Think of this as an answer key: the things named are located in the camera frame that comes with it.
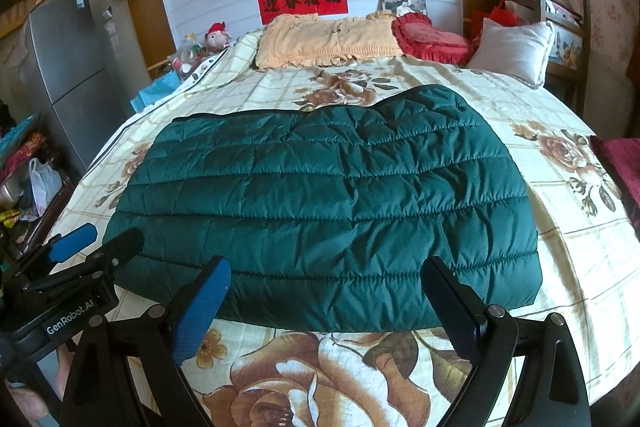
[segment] metal screw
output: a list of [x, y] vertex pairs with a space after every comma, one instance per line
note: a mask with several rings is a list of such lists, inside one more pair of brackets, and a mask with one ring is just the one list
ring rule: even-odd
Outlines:
[[151, 308], [146, 312], [149, 317], [152, 319], [156, 319], [158, 317], [162, 317], [164, 315], [165, 307], [162, 304], [154, 304]]
[[500, 304], [491, 304], [487, 309], [489, 310], [489, 315], [497, 319], [504, 317], [504, 314], [506, 313], [506, 311], [502, 306], [500, 306]]
[[552, 313], [549, 315], [551, 317], [551, 322], [557, 326], [564, 326], [564, 317], [562, 317], [559, 313]]
[[97, 328], [101, 324], [102, 324], [102, 316], [101, 315], [94, 315], [93, 317], [91, 317], [89, 319], [89, 325], [92, 328]]

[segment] folded green puffer jacket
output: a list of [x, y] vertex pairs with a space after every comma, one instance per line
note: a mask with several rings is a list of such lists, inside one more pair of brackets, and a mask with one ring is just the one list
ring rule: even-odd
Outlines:
[[452, 90], [372, 107], [197, 114], [165, 127], [104, 240], [140, 227], [116, 283], [167, 303], [212, 255], [231, 263], [218, 317], [306, 331], [439, 321], [420, 288], [438, 255], [487, 303], [542, 284], [525, 183], [505, 145]]

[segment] red hat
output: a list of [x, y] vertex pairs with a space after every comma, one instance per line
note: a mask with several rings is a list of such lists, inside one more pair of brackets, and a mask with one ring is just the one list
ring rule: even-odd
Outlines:
[[211, 28], [209, 28], [207, 35], [213, 32], [223, 32], [224, 30], [225, 30], [225, 23], [216, 22]]

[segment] refrigerator door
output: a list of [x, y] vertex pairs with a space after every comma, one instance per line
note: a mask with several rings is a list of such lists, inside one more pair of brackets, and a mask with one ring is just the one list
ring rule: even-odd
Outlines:
[[84, 81], [53, 105], [85, 172], [101, 147], [126, 120], [106, 70]]
[[104, 69], [89, 0], [52, 0], [38, 6], [29, 19], [51, 103]]

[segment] bed sheet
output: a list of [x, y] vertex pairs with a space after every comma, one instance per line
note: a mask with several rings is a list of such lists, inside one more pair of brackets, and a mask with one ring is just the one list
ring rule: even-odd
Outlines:
[[[178, 116], [370, 105], [403, 89], [442, 84], [482, 114], [527, 182], [540, 234], [543, 285], [534, 304], [513, 315], [564, 315], [591, 402], [640, 361], [640, 244], [617, 187], [590, 150], [590, 129], [559, 100], [508, 76], [413, 57], [255, 70], [251, 64], [259, 38], [257, 32], [239, 39], [199, 84], [126, 128], [82, 179], [52, 233], [92, 222], [100, 240], [146, 150]], [[122, 289], [118, 294], [120, 304], [111, 320], [139, 316], [151, 305]], [[520, 364], [512, 362], [488, 425], [500, 425], [504, 418]], [[141, 399], [154, 408], [135, 361], [132, 368]], [[470, 369], [442, 328], [319, 333], [222, 320], [213, 322], [197, 356], [182, 368], [216, 427], [430, 427]]]

